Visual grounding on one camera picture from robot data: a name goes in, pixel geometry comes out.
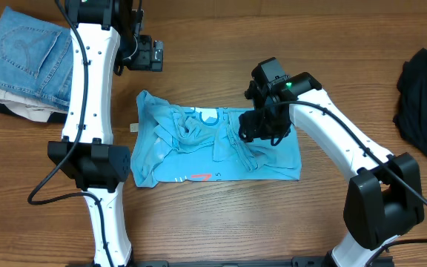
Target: white cloth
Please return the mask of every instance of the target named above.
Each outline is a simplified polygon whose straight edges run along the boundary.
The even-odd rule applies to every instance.
[[[34,122],[47,122],[52,113],[67,113],[58,108],[46,105],[39,100],[18,96],[0,89],[0,103],[12,112]]]

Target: jeans pocket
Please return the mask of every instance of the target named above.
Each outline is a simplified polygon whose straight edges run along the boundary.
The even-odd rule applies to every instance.
[[[61,31],[20,26],[1,38],[1,58],[34,78],[39,76]]]

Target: white arm segment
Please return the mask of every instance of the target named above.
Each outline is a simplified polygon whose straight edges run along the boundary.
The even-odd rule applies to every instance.
[[[310,90],[299,95],[298,100],[329,109],[382,162],[387,162],[387,156],[392,155],[389,150],[379,146],[376,142],[368,138],[357,126],[347,119],[332,103],[324,89]],[[358,175],[357,171],[360,168],[371,170],[378,166],[371,157],[364,156],[364,152],[359,145],[329,115],[324,115],[322,111],[305,105],[290,105],[289,113],[295,127],[304,130],[324,150],[328,157],[337,165],[347,182],[350,178]],[[398,236],[392,237],[382,245],[388,244],[397,238]],[[332,257],[338,267],[363,267],[377,250],[378,248],[374,251],[363,248],[354,240],[350,233],[347,233],[344,240],[332,251]]]
[[[338,116],[357,137],[377,156],[382,162],[387,162],[388,155],[392,153],[379,146],[357,128],[329,99],[327,92],[310,90],[299,95],[299,101],[310,102],[329,109]],[[295,127],[306,132],[329,158],[337,165],[340,172],[348,182],[357,175],[357,170],[375,168],[378,164],[369,156],[363,156],[363,150],[348,135],[348,133],[334,119],[327,114],[322,114],[315,108],[304,105],[290,105],[289,114]]]
[[[88,65],[88,99],[85,112],[85,130],[82,132],[81,143],[92,143],[94,138],[100,139],[102,144],[113,144],[113,132],[111,130],[110,104],[111,85],[113,79],[113,66],[116,52],[120,45],[120,35],[112,27],[110,30],[102,30],[100,24],[79,24],[79,35],[85,45]],[[68,136],[70,142],[74,142],[80,113],[84,89],[84,65],[79,43],[72,31],[73,44],[73,79],[70,98],[70,109],[67,121],[62,131],[62,138]],[[123,214],[122,192],[123,183],[119,183],[112,194],[107,189],[89,188],[92,193],[101,200],[105,219],[105,236],[108,249],[115,266],[126,266],[130,260],[131,244],[128,240]],[[103,249],[102,229],[100,215],[93,199],[85,197],[95,237],[96,252],[95,263],[101,267],[109,267],[110,263]]]
[[[101,200],[105,219],[105,236],[113,264],[115,266],[126,266],[130,261],[131,243],[126,235],[123,213],[123,183],[119,183],[115,193],[111,194],[106,189],[100,188],[89,188],[88,191]],[[110,267],[106,252],[103,249],[99,209],[90,197],[85,197],[85,200],[90,211],[93,236],[95,237],[95,263],[101,267]]]

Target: black garment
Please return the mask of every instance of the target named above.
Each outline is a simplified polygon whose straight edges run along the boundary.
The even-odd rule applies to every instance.
[[[403,65],[398,81],[401,92],[393,122],[401,137],[427,156],[427,50],[422,49]]]
[[[12,112],[9,108],[7,108],[5,104],[1,104],[1,103],[0,103],[0,113],[22,118],[22,116],[19,116],[18,114]],[[67,120],[67,114],[54,112],[49,116],[47,123],[64,124],[66,120]]]

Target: wooden floor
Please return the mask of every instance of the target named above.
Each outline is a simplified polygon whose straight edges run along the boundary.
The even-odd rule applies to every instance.
[[[115,78],[116,144],[132,148],[135,98],[143,90],[179,105],[250,107],[243,91],[262,60],[277,57],[290,74],[312,73],[339,109],[395,154],[420,164],[427,197],[427,159],[404,142],[392,120],[405,60],[427,48],[427,13],[158,19],[147,34],[165,42],[163,73]],[[0,114],[0,266],[64,266],[93,259],[84,200],[33,207],[27,195],[52,169],[47,142],[61,125]],[[300,182],[211,182],[125,185],[125,217],[137,260],[258,260],[324,255],[346,232],[347,184],[303,132]],[[75,191],[57,174],[40,197]],[[405,238],[427,237],[426,220]],[[427,266],[427,245],[391,250],[397,266]]]

